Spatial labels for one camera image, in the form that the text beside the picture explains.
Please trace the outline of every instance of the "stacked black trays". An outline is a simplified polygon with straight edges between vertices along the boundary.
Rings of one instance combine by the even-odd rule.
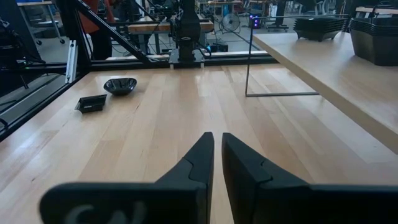
[[[398,66],[398,18],[352,19],[355,55],[380,66]]]
[[[340,18],[299,18],[296,19],[293,30],[296,31],[298,38],[307,38],[319,42],[335,38],[345,27],[346,19]]]

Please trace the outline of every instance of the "person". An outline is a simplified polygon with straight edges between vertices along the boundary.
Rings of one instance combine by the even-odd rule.
[[[91,10],[99,15],[106,17],[106,22],[114,22],[114,16],[111,11],[111,4],[114,0],[83,0]],[[100,28],[87,19],[84,15],[80,14],[81,23],[86,34],[91,37],[93,43],[93,54],[91,58],[93,60],[106,60],[108,57],[112,57],[112,42],[111,37],[106,31],[100,30]]]

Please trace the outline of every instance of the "small black bowl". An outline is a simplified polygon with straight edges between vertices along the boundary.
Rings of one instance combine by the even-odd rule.
[[[132,92],[136,85],[135,78],[113,78],[104,84],[104,89],[115,96],[124,96]]]

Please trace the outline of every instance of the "black plastic bin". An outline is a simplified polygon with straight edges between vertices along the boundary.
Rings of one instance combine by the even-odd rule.
[[[398,37],[372,36],[351,28],[355,55],[375,65],[398,66]]]

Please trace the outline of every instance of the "fan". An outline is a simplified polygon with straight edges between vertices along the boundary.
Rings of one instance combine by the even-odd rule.
[[[227,32],[233,32],[239,27],[240,31],[241,21],[236,14],[229,13],[223,17],[223,19],[219,23],[219,27],[221,31],[225,30]]]

